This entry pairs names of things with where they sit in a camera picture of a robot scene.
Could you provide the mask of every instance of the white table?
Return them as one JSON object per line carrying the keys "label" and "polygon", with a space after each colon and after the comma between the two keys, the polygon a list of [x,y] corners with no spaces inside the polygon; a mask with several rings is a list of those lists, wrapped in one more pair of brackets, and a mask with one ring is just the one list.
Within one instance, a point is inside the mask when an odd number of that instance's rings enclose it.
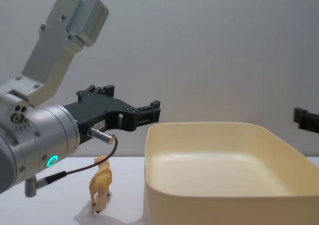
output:
{"label": "white table", "polygon": [[[319,166],[319,157],[309,158]],[[67,158],[37,175],[43,178],[93,163],[93,158]],[[0,195],[2,225],[146,225],[144,216],[144,158],[111,158],[113,182],[106,208],[94,213],[89,183],[97,168],[69,175],[24,196],[24,183]]]}

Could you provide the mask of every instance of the plastic container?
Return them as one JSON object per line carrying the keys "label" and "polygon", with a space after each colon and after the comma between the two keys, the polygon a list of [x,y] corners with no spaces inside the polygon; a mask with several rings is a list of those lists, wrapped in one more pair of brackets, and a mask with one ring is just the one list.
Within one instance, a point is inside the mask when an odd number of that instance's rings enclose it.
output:
{"label": "plastic container", "polygon": [[319,224],[319,169],[253,124],[151,126],[145,183],[148,225]]}

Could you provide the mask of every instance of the plastic figurine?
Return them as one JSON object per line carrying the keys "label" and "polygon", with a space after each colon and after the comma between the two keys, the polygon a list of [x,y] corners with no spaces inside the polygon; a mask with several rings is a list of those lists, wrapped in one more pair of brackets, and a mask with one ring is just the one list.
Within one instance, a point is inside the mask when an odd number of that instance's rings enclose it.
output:
{"label": "plastic figurine", "polygon": [[[94,163],[97,163],[104,158],[106,158],[106,156],[100,155],[94,159]],[[110,195],[109,186],[112,182],[112,171],[110,168],[110,162],[107,160],[99,164],[98,166],[99,171],[94,175],[89,185],[92,206],[95,206],[94,196],[96,193],[98,194],[98,201],[96,205],[97,213],[99,213],[102,209],[102,201],[104,195]]]}

